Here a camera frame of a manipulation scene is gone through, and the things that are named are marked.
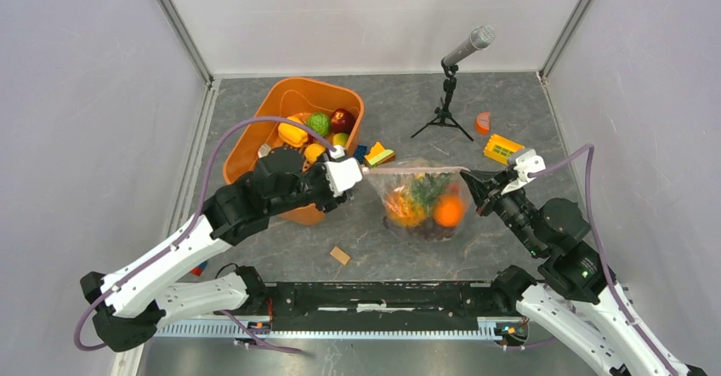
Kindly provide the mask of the clear zip top bag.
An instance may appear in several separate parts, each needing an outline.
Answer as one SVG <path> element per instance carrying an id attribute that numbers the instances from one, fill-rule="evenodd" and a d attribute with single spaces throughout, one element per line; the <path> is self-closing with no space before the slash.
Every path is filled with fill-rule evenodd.
<path id="1" fill-rule="evenodd" d="M 472 203 L 462 166 L 412 159 L 363 168 L 379 195 L 383 226 L 397 237 L 441 242 L 454 237 Z"/>

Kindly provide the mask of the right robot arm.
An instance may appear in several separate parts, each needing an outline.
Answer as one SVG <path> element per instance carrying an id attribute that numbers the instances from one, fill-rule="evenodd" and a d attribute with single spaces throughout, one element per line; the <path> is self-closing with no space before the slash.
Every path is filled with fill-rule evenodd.
<path id="1" fill-rule="evenodd" d="M 600 375 L 703 375 L 662 346 L 636 315 L 577 203 L 552 198 L 537 208 L 525 191 L 506 192 L 514 172 L 460 173 L 480 216 L 496 214 L 535 259 L 541 279 L 511 265 L 491 283 L 491 304 L 542 325 Z"/>

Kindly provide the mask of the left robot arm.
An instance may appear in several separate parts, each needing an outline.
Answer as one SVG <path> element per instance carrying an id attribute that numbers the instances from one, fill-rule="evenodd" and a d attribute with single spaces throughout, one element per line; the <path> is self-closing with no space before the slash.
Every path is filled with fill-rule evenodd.
<path id="1" fill-rule="evenodd" d="M 328 213 L 349 199 L 363 178 L 360 164 L 336 147 L 304 167 L 304 156 L 279 148 L 253 170 L 216 190 L 164 242 L 110 274 L 89 272 L 81 281 L 102 346 L 131 350 L 160 328 L 211 312 L 259 313 L 267 287 L 252 267 L 241 266 L 212 281 L 182 283 L 192 268 L 269 227 L 270 218 L 305 206 Z"/>

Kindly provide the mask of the orange plastic bin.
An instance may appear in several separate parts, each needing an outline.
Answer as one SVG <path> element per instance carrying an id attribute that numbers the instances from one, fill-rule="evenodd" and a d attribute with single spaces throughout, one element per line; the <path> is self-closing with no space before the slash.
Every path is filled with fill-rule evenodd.
<path id="1" fill-rule="evenodd" d="M 355 124 L 345 144 L 346 152 L 353 156 L 364 116 L 363 101 L 353 90 L 306 77 L 285 78 L 269 91 L 255 115 L 296 117 L 304 122 L 316 112 L 330 116 L 338 109 L 346 110 L 355 117 Z M 278 136 L 275 123 L 259 122 L 244 129 L 224 162 L 223 176 L 227 184 L 254 168 L 258 160 L 258 150 L 263 144 L 272 148 L 285 145 Z"/>

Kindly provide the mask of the orange spiky fruit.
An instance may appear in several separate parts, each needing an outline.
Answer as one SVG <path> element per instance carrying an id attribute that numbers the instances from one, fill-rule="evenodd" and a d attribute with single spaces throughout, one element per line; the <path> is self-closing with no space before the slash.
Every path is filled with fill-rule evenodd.
<path id="1" fill-rule="evenodd" d="M 387 217 L 396 225 L 413 227 L 423 223 L 438 198 L 446 192 L 451 173 L 400 174 L 383 199 Z"/>

